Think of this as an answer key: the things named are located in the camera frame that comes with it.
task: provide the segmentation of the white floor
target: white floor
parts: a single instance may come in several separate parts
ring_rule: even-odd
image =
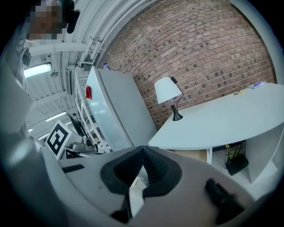
[[[225,168],[225,157],[226,150],[213,152],[212,166],[244,187],[255,200],[272,192],[282,175],[282,171],[278,170],[271,161],[261,176],[251,184],[247,167],[234,176],[231,176]]]

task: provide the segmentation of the white refrigerator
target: white refrigerator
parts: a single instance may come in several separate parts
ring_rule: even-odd
[[[113,151],[148,145],[157,128],[131,74],[91,68],[90,110]]]

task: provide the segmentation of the person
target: person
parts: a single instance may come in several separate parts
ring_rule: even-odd
[[[68,25],[68,20],[72,18],[73,13],[74,2],[71,0],[41,0],[31,7],[25,21],[14,31],[4,48],[0,61],[7,65],[17,84],[24,91],[28,92],[24,70],[30,68],[32,59],[28,51],[29,45],[25,46],[25,44],[37,39],[56,39],[57,34],[62,33],[62,29]],[[71,32],[74,31],[78,16],[76,15],[76,19],[72,20]],[[20,129],[20,134],[31,137],[25,123]]]

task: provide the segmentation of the brick wall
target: brick wall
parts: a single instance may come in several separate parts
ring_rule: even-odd
[[[251,24],[225,0],[158,1],[136,15],[100,62],[130,72],[158,128],[172,111],[157,104],[154,83],[174,76],[180,109],[275,82],[267,49]]]

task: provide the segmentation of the fluorescent light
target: fluorescent light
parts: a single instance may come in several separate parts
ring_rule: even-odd
[[[45,138],[45,137],[47,137],[49,135],[49,133],[48,134],[46,134],[46,135],[44,135],[43,137],[41,137],[41,138],[38,138],[38,140],[41,140],[41,139],[43,139],[43,138]]]
[[[60,117],[60,116],[62,116],[62,115],[65,115],[65,114],[66,114],[66,112],[57,114],[57,115],[55,115],[55,116],[53,116],[53,117],[51,117],[51,118],[49,118],[49,119],[47,119],[47,120],[45,120],[45,121],[51,121],[51,120],[53,120],[53,119],[55,119],[55,118],[57,118],[57,117]]]
[[[51,64],[48,63],[48,64],[32,67],[30,69],[26,69],[24,70],[24,75],[26,78],[28,78],[28,77],[31,77],[37,74],[46,73],[50,71],[51,71]]]

